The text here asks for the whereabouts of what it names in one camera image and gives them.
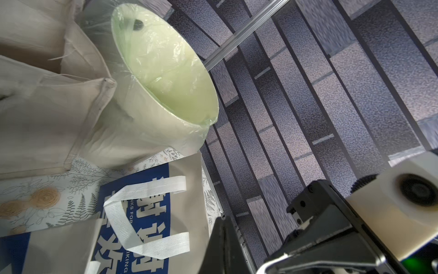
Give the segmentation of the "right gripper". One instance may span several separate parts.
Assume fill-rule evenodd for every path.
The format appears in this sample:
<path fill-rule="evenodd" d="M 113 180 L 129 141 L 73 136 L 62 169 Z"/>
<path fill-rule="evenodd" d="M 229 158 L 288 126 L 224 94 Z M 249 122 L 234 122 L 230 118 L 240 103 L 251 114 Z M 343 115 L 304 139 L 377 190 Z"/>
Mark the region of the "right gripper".
<path fill-rule="evenodd" d="M 328 180 L 311 182 L 288 206 L 299 225 L 260 274 L 406 274 Z"/>

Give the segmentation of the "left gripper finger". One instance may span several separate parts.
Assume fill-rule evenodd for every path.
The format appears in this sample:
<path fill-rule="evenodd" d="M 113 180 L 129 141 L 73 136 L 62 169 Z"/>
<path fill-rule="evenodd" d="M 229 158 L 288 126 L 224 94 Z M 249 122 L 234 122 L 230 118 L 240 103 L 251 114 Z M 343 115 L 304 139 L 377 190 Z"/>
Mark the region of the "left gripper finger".
<path fill-rule="evenodd" d="M 230 217 L 217 218 L 199 274 L 248 274 L 241 244 Z"/>

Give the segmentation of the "blue white bag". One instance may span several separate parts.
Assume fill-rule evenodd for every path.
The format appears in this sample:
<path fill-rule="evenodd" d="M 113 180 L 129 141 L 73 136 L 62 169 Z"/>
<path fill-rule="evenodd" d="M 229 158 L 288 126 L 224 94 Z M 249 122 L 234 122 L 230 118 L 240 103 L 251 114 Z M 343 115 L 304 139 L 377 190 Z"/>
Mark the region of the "blue white bag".
<path fill-rule="evenodd" d="M 1 237 L 1 273 L 21 274 L 31 233 Z"/>
<path fill-rule="evenodd" d="M 100 218 L 27 235 L 16 274 L 196 274 L 209 242 L 201 155 L 100 188 Z"/>

